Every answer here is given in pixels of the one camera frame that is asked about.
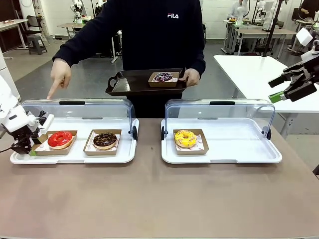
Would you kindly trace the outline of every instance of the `red icing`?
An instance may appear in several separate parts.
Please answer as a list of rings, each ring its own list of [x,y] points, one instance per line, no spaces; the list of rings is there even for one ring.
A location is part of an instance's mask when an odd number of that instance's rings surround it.
[[[65,145],[66,143],[70,142],[72,139],[72,134],[67,131],[60,131],[54,133],[49,139],[48,144],[51,147],[57,147]]]

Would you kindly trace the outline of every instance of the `gray stool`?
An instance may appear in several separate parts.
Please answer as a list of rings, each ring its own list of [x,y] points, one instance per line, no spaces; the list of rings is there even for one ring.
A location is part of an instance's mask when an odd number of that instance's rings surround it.
[[[38,55],[42,55],[43,51],[48,52],[40,36],[30,35],[26,39],[28,41],[29,54],[31,54],[32,52],[37,52]]]

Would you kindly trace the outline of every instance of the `cardboard box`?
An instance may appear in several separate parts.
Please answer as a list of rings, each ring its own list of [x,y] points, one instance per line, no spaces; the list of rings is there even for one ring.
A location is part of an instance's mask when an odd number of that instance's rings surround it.
[[[41,135],[38,140],[41,144],[35,144],[33,147],[32,147],[32,151],[29,153],[30,156],[56,156],[56,155],[67,155],[75,140],[76,140],[76,136],[77,136],[77,133],[78,131],[77,130],[68,130],[72,135],[73,135],[73,140],[72,140],[72,143],[67,147],[67,148],[64,148],[64,149],[51,149],[48,147],[48,144],[47,144],[47,140],[49,139],[49,137],[54,134],[54,133],[57,133],[59,131],[48,131],[46,134],[43,134]],[[44,147],[45,150],[44,151],[39,151],[38,148],[40,147]]]
[[[108,150],[100,150],[94,147],[93,145],[93,138],[92,134],[96,133],[96,134],[101,134],[101,133],[113,133],[116,135],[117,138],[117,142],[115,144],[115,146],[113,148],[110,148]],[[121,129],[93,129],[86,141],[86,144],[84,146],[83,152],[88,155],[88,156],[103,156],[103,155],[116,155],[117,153],[117,147],[119,145],[120,142],[120,135],[122,133]],[[88,146],[92,147],[91,149],[95,149],[95,151],[89,151],[88,150]]]
[[[201,138],[201,144],[203,145],[203,150],[192,150],[192,148],[181,148],[180,146],[178,146],[175,143],[175,134],[180,131],[180,130],[188,130],[193,132],[195,135],[200,135]],[[174,135],[174,143],[175,143],[175,147],[177,150],[177,154],[178,155],[204,155],[208,152],[209,148],[208,148],[208,144],[207,144],[207,140],[205,138],[204,132],[202,129],[174,129],[173,130],[173,135]]]
[[[165,82],[158,82],[154,80],[154,77],[161,72],[154,72],[149,79],[150,87],[157,87],[157,88],[175,88],[179,79],[179,72],[170,72],[173,74],[173,79]]]

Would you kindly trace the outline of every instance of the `white tray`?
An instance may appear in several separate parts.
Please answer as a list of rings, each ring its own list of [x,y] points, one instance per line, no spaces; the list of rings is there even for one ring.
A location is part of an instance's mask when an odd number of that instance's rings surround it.
[[[132,122],[139,129],[139,120]],[[121,129],[121,140],[115,156],[88,156],[83,152],[86,140],[93,129]],[[68,155],[35,156],[13,153],[10,160],[14,164],[56,164],[56,163],[127,163],[135,156],[136,140],[129,135],[129,119],[80,119],[54,118],[52,130],[77,130],[77,138]]]
[[[171,164],[181,163],[279,163],[282,155],[273,143],[262,136],[252,119],[219,118],[168,119],[168,134],[161,142],[161,155]],[[177,155],[174,129],[201,128],[209,151],[205,155]]]

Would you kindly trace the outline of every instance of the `yellow icing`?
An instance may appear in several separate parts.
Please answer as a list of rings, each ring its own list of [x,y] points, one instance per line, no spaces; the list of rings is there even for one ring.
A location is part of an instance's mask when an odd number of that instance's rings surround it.
[[[196,144],[197,136],[188,130],[180,130],[175,134],[175,142],[183,148],[191,148]]]

